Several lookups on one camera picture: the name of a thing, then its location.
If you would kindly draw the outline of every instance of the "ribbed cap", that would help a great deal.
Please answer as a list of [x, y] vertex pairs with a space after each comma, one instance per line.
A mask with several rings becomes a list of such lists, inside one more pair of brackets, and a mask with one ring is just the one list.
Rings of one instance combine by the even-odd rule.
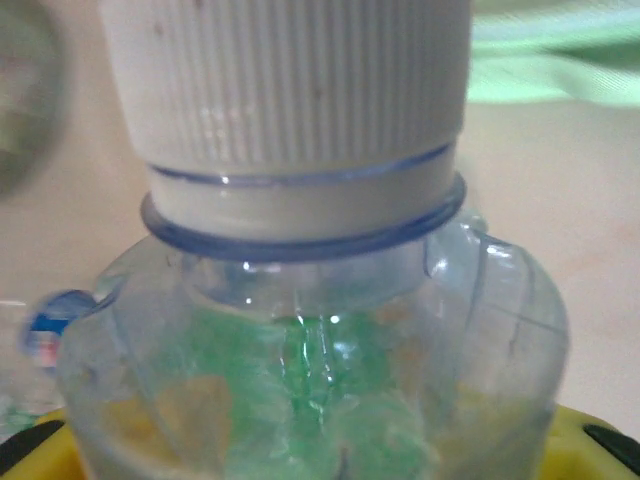
[[[335, 219], [322, 218], [295, 231], [270, 232], [269, 212], [263, 208], [255, 218], [251, 204], [275, 201], [278, 215], [286, 216], [286, 198], [274, 200], [273, 192], [246, 185], [264, 185], [264, 177], [274, 175], [293, 176], [289, 185], [319, 172], [353, 177], [436, 151], [460, 131], [469, 0], [100, 5], [131, 139], [151, 167], [156, 207], [179, 225], [244, 238], [333, 235], [327, 230]], [[423, 191], [415, 205], [392, 207], [395, 216], [356, 219], [353, 232], [344, 233], [405, 221], [434, 206], [453, 178], [450, 155], [441, 157], [447, 166], [436, 169], [438, 178], [431, 172], [418, 186], [433, 184], [437, 191]], [[197, 186], [187, 188], [185, 180]], [[223, 195], [239, 184], [244, 194]], [[305, 201], [302, 190], [287, 192]], [[318, 195], [305, 205], [310, 215]], [[334, 210], [364, 200], [345, 195], [342, 202], [334, 199]], [[211, 203], [206, 218], [203, 202]], [[344, 220], [338, 223], [351, 225]]]

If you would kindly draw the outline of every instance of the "white bottle cap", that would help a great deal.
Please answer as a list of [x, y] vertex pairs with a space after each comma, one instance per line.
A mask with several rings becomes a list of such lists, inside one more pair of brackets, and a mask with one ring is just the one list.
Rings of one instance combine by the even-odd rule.
[[101, 0], [158, 213], [246, 240], [357, 235], [454, 179], [469, 0]]

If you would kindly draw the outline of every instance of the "yellow object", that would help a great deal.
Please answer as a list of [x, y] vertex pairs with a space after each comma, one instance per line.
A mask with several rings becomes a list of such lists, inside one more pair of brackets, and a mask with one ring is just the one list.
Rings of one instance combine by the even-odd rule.
[[[64, 420], [58, 410], [40, 423]], [[584, 425], [615, 429], [600, 419], [559, 407], [547, 440], [538, 480], [637, 480], [638, 475], [587, 435]], [[71, 435], [64, 425], [33, 450], [2, 480], [86, 480]]]

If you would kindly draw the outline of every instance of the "table surface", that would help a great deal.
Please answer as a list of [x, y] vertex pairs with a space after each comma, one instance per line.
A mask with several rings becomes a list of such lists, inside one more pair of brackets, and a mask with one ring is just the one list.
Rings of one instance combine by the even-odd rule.
[[[46, 164], [0, 203], [0, 299], [88, 287], [145, 235], [95, 8], [49, 0], [67, 38], [68, 115]], [[640, 111], [578, 103], [469, 106], [459, 152], [492, 234], [557, 282], [572, 350], [560, 402], [640, 438]]]

